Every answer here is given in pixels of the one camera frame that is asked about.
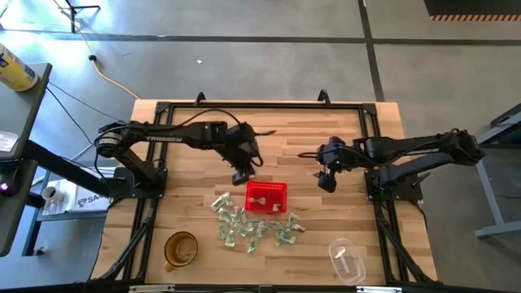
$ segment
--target black cord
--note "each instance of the black cord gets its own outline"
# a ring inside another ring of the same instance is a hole
[[[270,131],[266,131],[265,133],[253,132],[253,135],[255,135],[255,136],[268,136],[268,135],[275,134],[276,132],[277,132],[277,130],[270,130]]]
[[[258,155],[258,157],[259,157],[259,163],[257,163],[253,159],[251,159],[250,161],[252,162],[253,165],[255,165],[257,167],[262,167],[262,165],[264,164],[264,160],[262,159],[261,155]]]
[[[90,274],[89,274],[89,278],[87,279],[87,281],[89,281],[91,278],[92,278],[92,273],[94,272],[94,268],[96,267],[96,263],[98,262],[98,258],[99,258],[99,249],[101,248],[101,242],[103,241],[103,229],[101,229],[101,231],[99,232],[99,245],[98,245],[98,253],[96,254],[96,260],[94,261],[94,264],[92,265],[92,269],[90,270]]]
[[[110,191],[110,189],[111,189],[110,184],[108,184],[107,179],[105,178],[105,176],[98,169],[98,152],[97,151],[96,151],[96,156],[94,157],[94,168],[96,169],[96,172],[98,172],[99,176],[101,176],[101,178],[103,179],[105,184],[107,184],[107,187],[108,187],[108,189]]]
[[[312,152],[312,151],[307,151],[307,152],[299,153],[297,156],[299,158],[305,158],[305,159],[317,159],[318,153]]]
[[[165,159],[155,159],[155,160],[152,161],[152,163],[159,162],[159,161],[162,161],[163,163],[166,163]]]
[[[410,202],[422,213],[423,221],[425,222],[425,230],[428,231],[429,228],[427,227],[427,217],[425,216],[425,212],[423,211],[422,207],[420,207],[419,204],[413,200],[411,200]]]
[[[64,105],[59,101],[59,99],[56,98],[56,95],[55,95],[51,90],[49,90],[49,88],[47,88],[47,90],[49,91],[50,94],[52,94],[53,97],[55,97],[56,102],[58,102],[58,104],[63,108],[63,110],[65,111],[65,113],[67,113],[67,115],[69,116],[69,118],[71,118],[72,122],[74,122],[74,124],[78,127],[78,129],[81,130],[81,132],[83,133],[83,135],[85,135],[85,138],[87,138],[87,141],[88,141],[89,143],[92,143],[92,142],[90,141],[89,136],[87,136],[87,133],[85,132],[85,130],[83,130],[83,128],[82,128],[82,127],[81,127],[81,126],[80,126],[80,125],[79,125],[79,124],[74,120],[74,118],[72,118],[71,113],[69,113],[69,112],[67,111],[67,109],[65,108],[65,106],[64,106]]]
[[[88,107],[88,108],[90,108],[90,109],[96,111],[97,113],[99,113],[99,114],[101,114],[101,115],[104,115],[104,116],[106,116],[106,117],[108,117],[108,118],[111,118],[111,119],[113,119],[113,120],[121,121],[121,119],[117,119],[117,118],[115,118],[114,116],[110,116],[110,115],[108,115],[108,114],[105,114],[105,113],[101,112],[100,110],[98,110],[98,109],[96,109],[96,108],[90,106],[89,104],[87,104],[87,103],[81,101],[79,98],[76,98],[76,97],[74,97],[73,95],[71,95],[70,93],[66,92],[65,90],[62,90],[59,86],[55,85],[54,83],[52,83],[52,82],[50,82],[50,81],[49,81],[49,83],[52,84],[56,89],[60,90],[62,93],[66,94],[67,96],[69,96],[69,97],[71,97],[71,98],[74,98],[74,99],[77,100],[79,103],[81,103],[81,104],[83,104],[84,106],[86,106],[86,107]]]
[[[203,115],[204,113],[208,113],[208,112],[223,112],[223,113],[225,113],[226,115],[232,117],[232,118],[235,120],[235,122],[237,122],[237,125],[240,125],[240,124],[241,124],[241,122],[239,121],[239,119],[237,119],[237,117],[235,117],[232,113],[230,113],[230,112],[228,112],[228,111],[221,110],[221,109],[207,109],[207,110],[204,110],[204,111],[202,111],[202,112],[199,112],[199,113],[193,115],[190,119],[181,122],[181,124],[173,126],[172,129],[175,129],[175,128],[179,127],[179,126],[183,126],[183,125],[185,125],[186,123],[192,121],[193,119],[195,119],[195,118],[197,118],[197,117]]]

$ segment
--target small red basket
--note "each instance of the small red basket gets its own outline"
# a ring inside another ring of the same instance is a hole
[[[265,198],[266,203],[251,203],[250,199]],[[246,203],[244,208],[250,212],[286,212],[287,185],[286,183],[249,181],[247,183]],[[280,204],[274,212],[274,204]]]

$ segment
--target gray floor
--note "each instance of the gray floor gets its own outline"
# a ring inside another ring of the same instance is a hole
[[[76,1],[85,31],[180,36],[363,37],[356,0]],[[431,22],[422,0],[366,0],[374,37],[519,39],[521,23]],[[0,19],[8,29],[67,32],[51,1],[13,0]],[[45,34],[0,33],[25,62],[50,62],[51,81],[107,114],[128,120],[134,98],[101,79],[80,41]],[[105,73],[143,98],[304,99],[326,88],[334,100],[374,101],[365,45],[230,42],[91,42]],[[376,46],[386,101],[398,102],[405,133],[452,127],[479,134],[519,102],[518,46]],[[111,122],[55,91],[91,138]],[[71,157],[88,142],[50,96],[32,139]],[[83,160],[92,159],[92,151]],[[440,280],[521,291],[521,233],[476,240],[493,219],[474,168],[445,166],[422,184],[429,237]],[[19,257],[32,213],[24,213],[15,248],[0,259],[0,287],[85,281],[103,219],[45,223],[38,239],[49,254]],[[30,270],[31,278],[16,269]]]

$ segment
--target spray can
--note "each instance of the spray can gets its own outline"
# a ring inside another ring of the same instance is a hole
[[[38,75],[0,44],[0,81],[15,91],[24,91],[36,85]]]

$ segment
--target yellow mug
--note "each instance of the yellow mug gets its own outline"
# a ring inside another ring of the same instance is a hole
[[[188,265],[197,256],[198,251],[199,244],[194,235],[185,231],[175,233],[164,245],[166,263],[163,269],[172,272],[175,268]]]

